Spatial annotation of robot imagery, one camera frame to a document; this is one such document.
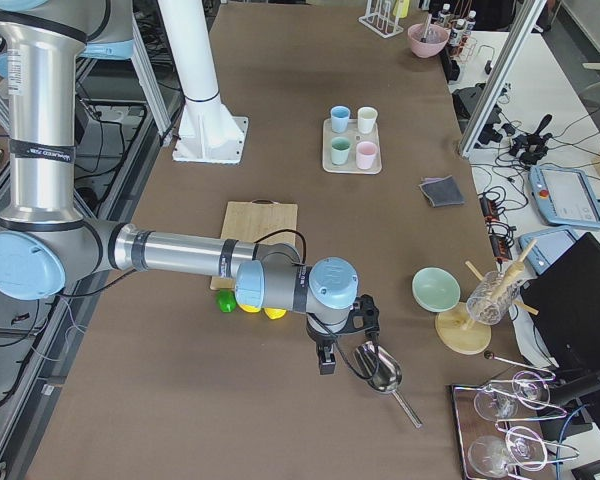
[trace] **cutting board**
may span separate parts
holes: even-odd
[[[268,233],[282,228],[296,229],[298,206],[291,203],[229,202],[224,215],[220,238],[232,238],[244,242],[253,242]],[[274,243],[296,244],[293,233],[279,233],[262,241],[267,245]],[[231,289],[231,278],[211,278],[211,290]]]

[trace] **round wooden base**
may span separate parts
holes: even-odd
[[[436,331],[442,343],[464,355],[482,352],[491,341],[491,327],[471,320],[463,302],[436,315]]]

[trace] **folded cloth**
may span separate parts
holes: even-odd
[[[464,197],[451,175],[444,178],[424,178],[419,187],[432,207],[464,205]]]

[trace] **white desk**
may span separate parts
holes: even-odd
[[[495,48],[496,55],[492,62],[492,64],[495,64],[495,59],[504,45],[506,36],[506,33],[499,32],[475,32],[473,38],[477,43],[473,49],[473,54],[466,63],[461,64],[462,75],[456,84],[449,86],[450,91],[453,92],[457,88],[485,82],[487,74],[484,72],[484,66],[487,60],[492,58],[493,51],[489,48],[480,49],[480,45],[490,45]],[[500,103],[500,106],[504,115],[510,121],[522,122],[519,128],[524,131],[534,131],[542,117],[550,113],[553,115],[553,119],[548,127],[543,130],[543,133],[551,132],[554,136],[560,135],[570,123],[587,114],[576,92],[574,92],[567,77],[540,35],[534,34],[529,37],[515,65],[512,67],[507,81],[511,84],[509,103],[505,104],[506,100],[504,100]],[[560,140],[574,143],[596,132],[598,132],[598,128],[591,118],[587,117],[571,126],[560,137]],[[506,134],[501,145],[507,147],[501,152],[506,152],[508,150]],[[552,149],[560,146],[556,141],[549,141],[548,145]],[[489,146],[497,147],[498,145],[492,143]],[[592,152],[600,152],[600,135],[585,140],[579,146]],[[495,149],[474,149],[469,160],[472,164],[494,165],[497,155],[498,151]],[[546,157],[540,160],[538,164],[554,163],[562,167],[580,167],[588,175],[598,177],[595,168],[591,165],[597,161],[599,161],[599,157],[595,155],[571,146],[564,146],[556,150],[549,150]],[[504,175],[509,175],[507,172],[510,172],[510,176],[514,179],[518,188],[522,187],[522,178],[514,170],[499,169],[499,172]],[[480,168],[474,168],[473,175],[478,193],[485,190],[489,185],[501,185],[507,191],[507,198],[522,200],[520,194],[505,178],[494,174],[490,177],[485,170]],[[523,173],[522,176],[524,177],[524,191],[529,198],[529,205],[521,210],[507,212],[505,218],[508,224],[517,227],[516,238],[523,233],[548,228],[548,225],[538,213],[531,196],[527,173]],[[600,182],[594,179],[591,179],[590,182],[596,195],[600,198]],[[594,232],[594,235],[600,242],[600,231]],[[527,267],[525,274],[527,278],[535,276],[529,267]],[[521,311],[514,325],[520,350],[525,357],[534,361],[534,363],[546,364],[544,358],[537,352],[528,314]],[[581,455],[577,460],[562,468],[562,478],[572,479],[573,476],[569,472],[571,468],[585,465],[600,458],[600,432],[594,426],[593,431],[570,437],[567,443],[581,450]]]

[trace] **gray floor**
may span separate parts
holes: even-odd
[[[600,73],[582,67],[583,62],[600,62],[600,53],[564,8],[558,12],[551,30],[545,32],[543,38],[576,92],[600,81]],[[600,129],[600,108],[597,108],[600,89],[595,94],[587,94],[583,103]]]

